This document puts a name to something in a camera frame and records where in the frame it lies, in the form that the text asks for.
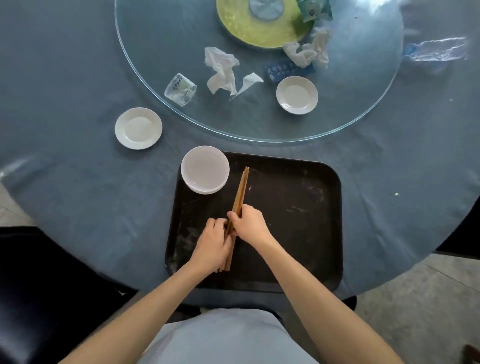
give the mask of person's left hand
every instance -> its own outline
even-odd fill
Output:
[[[225,230],[224,218],[209,218],[202,235],[198,239],[197,246],[190,258],[190,263],[201,267],[207,275],[215,272],[227,259],[232,247],[232,235],[224,242]]]

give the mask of hand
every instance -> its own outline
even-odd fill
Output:
[[[241,218],[233,211],[227,214],[238,236],[255,249],[264,243],[277,243],[270,233],[261,211],[250,205],[242,205],[241,211]]]
[[[208,219],[190,258],[190,263],[202,268],[207,276],[220,268],[232,247],[232,235],[229,235],[224,242],[226,221],[224,218]]]

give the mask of forearm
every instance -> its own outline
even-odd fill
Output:
[[[184,265],[162,285],[80,345],[61,364],[136,363],[178,305],[205,276],[201,268]]]
[[[378,334],[279,244],[257,250],[329,364],[402,364]]]

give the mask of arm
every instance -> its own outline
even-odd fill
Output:
[[[229,212],[237,234],[264,258],[329,364],[403,364],[388,344],[273,238],[260,211]]]
[[[225,219],[209,219],[190,262],[129,310],[72,351],[60,364],[133,364],[183,299],[225,261]]]

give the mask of tray rim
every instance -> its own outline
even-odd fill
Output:
[[[339,196],[339,201],[340,201],[340,214],[339,214],[339,222],[340,222],[340,240],[341,240],[341,245],[340,245],[340,252],[342,254],[342,259],[341,259],[341,264],[340,264],[340,279],[337,282],[335,282],[334,284],[334,288],[328,288],[328,290],[330,290],[331,292],[334,292],[339,286],[340,286],[340,283],[342,282],[343,280],[343,274],[344,274],[344,254],[343,254],[343,199],[342,199],[342,181],[340,179],[340,176],[338,175],[338,173],[331,167],[329,166],[328,164],[325,164],[323,162],[319,162],[319,161],[314,161],[314,160],[306,160],[306,159],[294,159],[294,158],[282,158],[282,157],[271,157],[271,156],[263,156],[263,155],[259,155],[259,154],[248,154],[248,153],[237,153],[237,152],[229,152],[229,151],[224,151],[222,150],[221,151],[222,153],[225,153],[225,155],[228,157],[228,155],[235,155],[235,156],[248,156],[248,157],[261,157],[261,158],[266,158],[266,159],[276,159],[276,160],[287,160],[289,162],[307,162],[307,163],[311,163],[311,164],[317,164],[317,165],[323,165],[325,167],[327,167],[327,169],[330,170],[330,172],[332,173],[332,175],[338,180],[338,186],[339,186],[339,191],[340,191],[340,196]],[[173,227],[173,213],[174,213],[174,209],[175,209],[175,201],[177,200],[177,196],[179,194],[179,184],[181,182],[184,182],[183,181],[183,178],[181,176],[181,170],[180,170],[180,167],[179,167],[179,171],[177,173],[177,183],[176,183],[176,187],[175,187],[175,195],[174,195],[174,198],[173,198],[173,206],[172,206],[172,213],[171,213],[171,217],[170,217],[170,226],[169,226],[169,230],[168,230],[168,237],[167,237],[167,245],[165,247],[165,269],[167,270],[168,272],[168,275],[170,277],[173,276],[173,272],[172,270],[170,269],[170,267],[168,266],[168,257],[167,257],[167,251],[168,251],[168,242],[170,241],[170,238],[171,238],[171,235],[172,235],[172,227]],[[197,288],[195,287],[195,289],[211,289],[211,290],[220,290],[220,291],[246,291],[246,292],[258,292],[258,293],[280,293],[280,294],[284,294],[283,290],[281,291],[252,291],[252,290],[232,290],[232,289],[228,289],[228,290],[225,290],[225,289],[217,289],[217,288]]]

